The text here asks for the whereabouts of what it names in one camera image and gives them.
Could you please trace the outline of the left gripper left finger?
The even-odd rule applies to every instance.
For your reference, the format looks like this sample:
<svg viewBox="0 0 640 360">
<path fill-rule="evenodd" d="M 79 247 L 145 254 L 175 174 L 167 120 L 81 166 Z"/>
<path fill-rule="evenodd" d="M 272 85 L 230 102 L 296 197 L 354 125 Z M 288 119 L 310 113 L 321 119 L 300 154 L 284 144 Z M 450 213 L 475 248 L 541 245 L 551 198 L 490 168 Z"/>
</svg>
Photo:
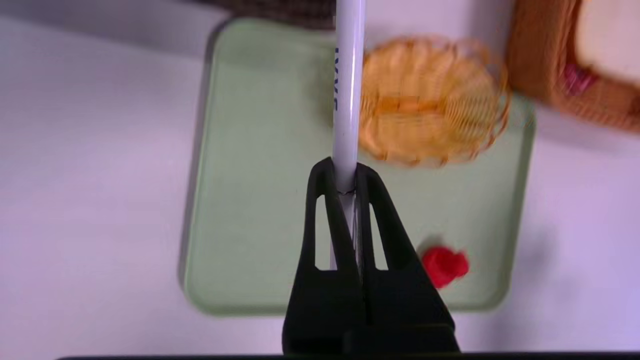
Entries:
<svg viewBox="0 0 640 360">
<path fill-rule="evenodd" d="M 323 197 L 336 269 L 318 269 L 316 209 Z M 285 321 L 285 354 L 343 354 L 346 335 L 364 324 L 366 310 L 352 236 L 345 218 L 331 158 L 317 162 L 307 183 L 301 255 Z"/>
</svg>

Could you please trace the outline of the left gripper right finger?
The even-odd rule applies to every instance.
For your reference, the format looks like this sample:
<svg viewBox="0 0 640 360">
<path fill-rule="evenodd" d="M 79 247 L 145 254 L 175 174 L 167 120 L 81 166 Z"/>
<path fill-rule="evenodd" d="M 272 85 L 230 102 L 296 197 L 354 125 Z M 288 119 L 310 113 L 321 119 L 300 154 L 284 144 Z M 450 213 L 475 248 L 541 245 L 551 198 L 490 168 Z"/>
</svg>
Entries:
<svg viewBox="0 0 640 360">
<path fill-rule="evenodd" d="M 356 354 L 459 353 L 455 322 L 427 276 L 379 174 L 356 170 L 365 324 Z"/>
</svg>

